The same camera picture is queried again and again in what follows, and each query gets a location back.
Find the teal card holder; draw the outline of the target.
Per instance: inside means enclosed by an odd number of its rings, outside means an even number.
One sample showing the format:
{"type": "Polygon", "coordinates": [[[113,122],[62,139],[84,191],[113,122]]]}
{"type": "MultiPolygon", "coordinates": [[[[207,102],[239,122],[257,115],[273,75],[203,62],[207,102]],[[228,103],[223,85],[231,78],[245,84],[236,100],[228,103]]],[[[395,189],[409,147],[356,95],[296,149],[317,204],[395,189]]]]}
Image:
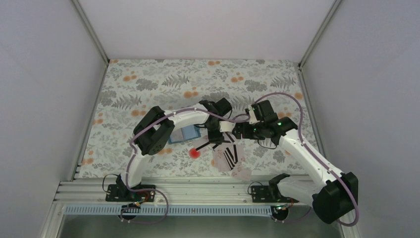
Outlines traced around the teal card holder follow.
{"type": "Polygon", "coordinates": [[[177,130],[174,130],[169,137],[168,143],[181,143],[184,141],[200,138],[200,129],[194,125],[186,126],[177,130]]]}

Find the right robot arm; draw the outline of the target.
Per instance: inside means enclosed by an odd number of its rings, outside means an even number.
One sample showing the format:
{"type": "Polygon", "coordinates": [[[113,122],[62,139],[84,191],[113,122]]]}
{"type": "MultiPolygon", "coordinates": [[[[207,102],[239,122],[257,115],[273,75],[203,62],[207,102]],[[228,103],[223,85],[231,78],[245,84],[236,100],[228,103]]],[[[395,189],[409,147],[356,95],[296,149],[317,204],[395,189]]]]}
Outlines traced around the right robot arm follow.
{"type": "Polygon", "coordinates": [[[312,179],[303,182],[288,174],[272,178],[268,182],[271,200],[280,202],[283,198],[291,198],[303,202],[327,224],[351,211],[358,212],[358,178],[352,172],[343,173],[314,151],[299,126],[289,117],[280,119],[268,100],[254,103],[245,111],[250,120],[235,125],[232,130],[235,137],[270,139],[275,146],[288,151],[312,179]]]}

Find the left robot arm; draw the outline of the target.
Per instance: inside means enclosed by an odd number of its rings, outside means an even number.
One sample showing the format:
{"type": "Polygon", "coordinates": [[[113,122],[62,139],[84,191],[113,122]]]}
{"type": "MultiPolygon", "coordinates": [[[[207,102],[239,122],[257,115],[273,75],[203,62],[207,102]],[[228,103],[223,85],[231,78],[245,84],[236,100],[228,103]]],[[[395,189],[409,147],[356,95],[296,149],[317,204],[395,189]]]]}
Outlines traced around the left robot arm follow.
{"type": "Polygon", "coordinates": [[[223,143],[224,135],[219,123],[230,121],[225,116],[231,111],[232,106],[225,98],[217,102],[202,100],[179,110],[164,111],[159,106],[152,107],[133,130],[134,136],[130,140],[133,152],[126,171],[121,174],[123,183],[118,188],[118,194],[126,201],[137,196],[137,185],[141,184],[151,156],[160,152],[171,134],[180,128],[203,125],[210,144],[223,143]]]}

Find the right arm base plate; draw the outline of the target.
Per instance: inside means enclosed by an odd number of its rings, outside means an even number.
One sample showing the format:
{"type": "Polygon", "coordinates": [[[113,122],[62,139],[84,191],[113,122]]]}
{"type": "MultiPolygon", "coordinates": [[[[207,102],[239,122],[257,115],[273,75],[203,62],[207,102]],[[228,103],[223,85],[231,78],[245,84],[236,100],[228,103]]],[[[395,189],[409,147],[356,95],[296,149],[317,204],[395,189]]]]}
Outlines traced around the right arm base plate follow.
{"type": "Polygon", "coordinates": [[[291,199],[282,196],[274,186],[252,185],[251,196],[253,203],[290,203],[291,199]]]}

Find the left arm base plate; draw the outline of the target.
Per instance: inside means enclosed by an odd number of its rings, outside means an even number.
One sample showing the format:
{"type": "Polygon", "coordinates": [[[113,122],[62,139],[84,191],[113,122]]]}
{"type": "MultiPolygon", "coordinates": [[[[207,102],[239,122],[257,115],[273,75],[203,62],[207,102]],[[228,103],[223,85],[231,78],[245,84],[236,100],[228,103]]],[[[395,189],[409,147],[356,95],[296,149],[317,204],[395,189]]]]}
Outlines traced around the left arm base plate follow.
{"type": "Polygon", "coordinates": [[[107,202],[154,202],[154,191],[132,192],[126,186],[120,187],[117,184],[108,185],[105,190],[107,202]]]}

